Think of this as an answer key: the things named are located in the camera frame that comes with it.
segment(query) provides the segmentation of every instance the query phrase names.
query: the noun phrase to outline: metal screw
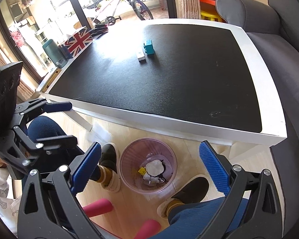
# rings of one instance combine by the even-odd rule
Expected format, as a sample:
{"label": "metal screw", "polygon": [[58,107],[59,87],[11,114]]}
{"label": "metal screw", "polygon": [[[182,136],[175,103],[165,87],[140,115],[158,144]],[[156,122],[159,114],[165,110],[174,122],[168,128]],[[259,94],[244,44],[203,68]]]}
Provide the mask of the metal screw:
{"label": "metal screw", "polygon": [[236,171],[236,172],[240,172],[241,171],[241,166],[236,164],[234,165],[233,169]]}
{"label": "metal screw", "polygon": [[65,172],[67,169],[68,169],[68,167],[67,167],[66,165],[61,165],[61,166],[59,167],[59,171],[60,171],[60,172]]}
{"label": "metal screw", "polygon": [[36,175],[37,174],[37,170],[36,169],[33,169],[30,171],[30,175],[33,176],[33,175]]}
{"label": "metal screw", "polygon": [[29,160],[24,160],[23,162],[22,162],[22,165],[23,166],[28,166],[30,164],[30,161]]}
{"label": "metal screw", "polygon": [[42,144],[42,143],[37,143],[37,144],[35,145],[35,147],[36,147],[37,149],[42,148],[42,147],[43,147],[43,144]]}
{"label": "metal screw", "polygon": [[268,169],[264,169],[264,174],[269,176],[271,174],[271,171],[269,171]]}

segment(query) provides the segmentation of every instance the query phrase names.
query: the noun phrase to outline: pink basket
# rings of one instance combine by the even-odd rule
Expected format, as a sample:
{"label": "pink basket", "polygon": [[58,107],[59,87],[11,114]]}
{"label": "pink basket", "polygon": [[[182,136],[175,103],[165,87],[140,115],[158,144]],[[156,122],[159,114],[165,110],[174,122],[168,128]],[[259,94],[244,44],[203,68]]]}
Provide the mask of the pink basket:
{"label": "pink basket", "polygon": [[[147,159],[162,158],[170,169],[171,177],[167,183],[154,187],[144,184],[143,176],[138,172]],[[154,138],[141,138],[130,143],[123,151],[119,160],[119,173],[123,183],[139,194],[155,194],[172,184],[177,172],[177,160],[173,150],[164,142]]]}

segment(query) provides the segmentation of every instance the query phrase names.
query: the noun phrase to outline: yellow stool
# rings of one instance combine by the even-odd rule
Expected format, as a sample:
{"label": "yellow stool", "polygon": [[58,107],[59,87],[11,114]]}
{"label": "yellow stool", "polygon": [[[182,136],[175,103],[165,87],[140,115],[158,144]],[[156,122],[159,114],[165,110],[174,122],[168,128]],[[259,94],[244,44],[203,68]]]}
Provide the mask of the yellow stool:
{"label": "yellow stool", "polygon": [[201,11],[202,20],[209,20],[213,22],[222,22],[222,18],[217,13],[209,13]]}

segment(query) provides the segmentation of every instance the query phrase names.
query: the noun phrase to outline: sofa cushion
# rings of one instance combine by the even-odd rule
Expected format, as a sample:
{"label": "sofa cushion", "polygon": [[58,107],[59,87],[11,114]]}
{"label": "sofa cushion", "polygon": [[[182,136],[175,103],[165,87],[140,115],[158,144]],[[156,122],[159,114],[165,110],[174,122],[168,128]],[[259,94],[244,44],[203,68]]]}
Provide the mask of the sofa cushion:
{"label": "sofa cushion", "polygon": [[287,138],[271,147],[285,200],[284,234],[299,217],[299,140],[285,112]]}
{"label": "sofa cushion", "polygon": [[287,115],[288,138],[273,147],[273,155],[285,195],[285,232],[287,232],[299,217],[299,142],[297,142],[297,137],[299,140],[299,52],[278,35],[248,33],[248,36],[271,73]]}
{"label": "sofa cushion", "polygon": [[299,3],[297,0],[268,0],[281,19],[280,35],[299,52]]}
{"label": "sofa cushion", "polygon": [[245,32],[278,34],[278,14],[255,0],[216,0],[216,9],[227,23],[242,27]]}

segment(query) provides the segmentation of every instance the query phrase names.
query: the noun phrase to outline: blue gripper pad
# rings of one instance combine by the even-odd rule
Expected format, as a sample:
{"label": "blue gripper pad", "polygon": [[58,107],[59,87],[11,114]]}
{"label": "blue gripper pad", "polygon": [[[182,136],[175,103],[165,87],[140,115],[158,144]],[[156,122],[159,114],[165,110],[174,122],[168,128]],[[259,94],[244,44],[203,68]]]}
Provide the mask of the blue gripper pad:
{"label": "blue gripper pad", "polygon": [[47,103],[44,105],[44,111],[47,113],[50,112],[67,112],[72,109],[71,102],[54,102]]}
{"label": "blue gripper pad", "polygon": [[101,158],[101,153],[101,145],[96,143],[92,149],[86,153],[87,155],[84,155],[83,161],[72,175],[71,192],[74,196],[84,190]]}
{"label": "blue gripper pad", "polygon": [[218,160],[214,149],[206,142],[199,146],[199,156],[208,170],[217,190],[228,195],[230,191],[229,175]]}

